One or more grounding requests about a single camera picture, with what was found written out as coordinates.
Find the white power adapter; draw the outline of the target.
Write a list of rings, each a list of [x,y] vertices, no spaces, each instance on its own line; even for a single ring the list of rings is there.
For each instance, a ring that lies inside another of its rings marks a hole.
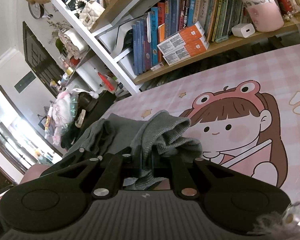
[[[255,28],[251,23],[240,23],[231,29],[235,37],[247,38],[255,33]]]

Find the orange white box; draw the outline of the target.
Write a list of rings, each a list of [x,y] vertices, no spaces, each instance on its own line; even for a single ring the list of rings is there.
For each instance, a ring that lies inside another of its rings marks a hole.
[[[193,42],[205,34],[204,28],[199,22],[194,25],[181,29],[179,32],[166,38],[163,42],[157,45],[157,48],[163,55],[167,55],[179,49],[190,42]]]
[[[181,48],[174,50],[163,56],[166,63],[171,66],[185,59],[194,57],[198,54],[204,53],[209,48],[209,42],[207,42],[205,36],[192,41]]]

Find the pink checkered cartoon table mat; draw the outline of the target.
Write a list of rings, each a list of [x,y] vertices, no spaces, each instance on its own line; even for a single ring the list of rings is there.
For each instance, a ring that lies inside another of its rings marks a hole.
[[[191,120],[202,157],[300,201],[300,44],[172,81],[113,104],[108,114]]]

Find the red cone bottle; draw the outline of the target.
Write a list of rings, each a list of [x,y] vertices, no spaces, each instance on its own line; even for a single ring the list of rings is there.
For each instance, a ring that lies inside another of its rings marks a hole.
[[[102,82],[104,83],[106,89],[109,90],[110,92],[115,92],[115,86],[110,82],[110,80],[100,72],[98,72],[98,75],[101,78]]]

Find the round wall clock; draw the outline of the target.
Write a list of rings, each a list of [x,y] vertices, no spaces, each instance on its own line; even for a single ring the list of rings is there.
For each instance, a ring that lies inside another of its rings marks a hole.
[[[44,8],[39,3],[28,3],[29,11],[31,16],[38,20],[44,16]]]

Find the grey knit sweater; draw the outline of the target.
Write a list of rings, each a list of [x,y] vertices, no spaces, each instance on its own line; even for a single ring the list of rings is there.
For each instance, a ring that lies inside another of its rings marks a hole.
[[[66,155],[72,155],[80,148],[96,155],[115,154],[129,146],[132,155],[140,154],[142,157],[141,176],[125,179],[124,186],[129,190],[146,190],[164,180],[153,177],[151,173],[149,156],[153,148],[165,157],[180,154],[185,162],[201,156],[200,141],[183,136],[190,126],[189,118],[172,116],[165,110],[155,113],[147,121],[111,114],[92,123]]]

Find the upper orange white box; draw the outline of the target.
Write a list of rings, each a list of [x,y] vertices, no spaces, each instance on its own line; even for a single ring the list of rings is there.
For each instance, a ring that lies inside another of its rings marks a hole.
[[[167,55],[179,49],[190,42],[193,42],[205,34],[204,28],[199,22],[194,25],[181,29],[179,32],[166,38],[163,42],[157,45],[157,48],[163,55]]]

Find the white quilted handbag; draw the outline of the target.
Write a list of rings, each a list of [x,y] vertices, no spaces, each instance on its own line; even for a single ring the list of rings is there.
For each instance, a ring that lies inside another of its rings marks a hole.
[[[75,9],[79,14],[80,22],[90,30],[94,23],[100,18],[105,11],[104,7],[96,1],[76,0]]]

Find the pink patterned tumbler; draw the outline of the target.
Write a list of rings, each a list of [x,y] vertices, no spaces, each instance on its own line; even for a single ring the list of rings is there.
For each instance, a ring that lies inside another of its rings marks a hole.
[[[275,0],[242,0],[257,31],[268,33],[284,26]]]

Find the lower orange white box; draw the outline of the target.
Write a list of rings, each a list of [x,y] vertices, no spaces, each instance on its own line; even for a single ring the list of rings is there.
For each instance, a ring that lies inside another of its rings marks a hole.
[[[171,66],[185,59],[194,57],[198,54],[204,53],[209,48],[209,42],[207,42],[205,36],[192,41],[181,48],[174,50],[163,56],[166,63]]]

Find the pink plush in plastic bag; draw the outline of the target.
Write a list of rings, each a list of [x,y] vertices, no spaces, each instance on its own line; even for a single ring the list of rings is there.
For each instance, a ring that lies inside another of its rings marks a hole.
[[[46,117],[43,119],[45,139],[51,139],[53,144],[59,146],[62,136],[69,130],[79,110],[79,97],[88,97],[88,103],[95,103],[99,94],[73,88],[58,94],[57,99],[51,103]]]

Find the white wooden bookshelf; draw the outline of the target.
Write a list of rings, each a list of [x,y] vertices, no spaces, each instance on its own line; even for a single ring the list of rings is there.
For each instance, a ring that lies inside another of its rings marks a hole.
[[[138,93],[143,83],[187,64],[264,38],[291,31],[300,32],[300,8],[282,17],[282,28],[263,33],[256,30],[241,0],[92,0],[102,5],[105,11],[88,30],[78,19],[75,1],[51,0],[89,48],[131,94]],[[135,75],[132,23],[150,11],[151,7],[158,7],[159,10],[158,44],[181,29],[199,22],[210,44],[207,51],[169,66],[158,50],[159,64],[153,70]],[[247,38],[235,37],[231,29],[240,23],[253,24],[255,33]]]

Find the row of blue books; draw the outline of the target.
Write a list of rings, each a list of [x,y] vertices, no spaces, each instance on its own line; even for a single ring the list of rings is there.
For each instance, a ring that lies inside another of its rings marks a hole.
[[[158,13],[158,7],[151,7],[150,11],[132,23],[133,73],[135,75],[153,70],[159,64]]]

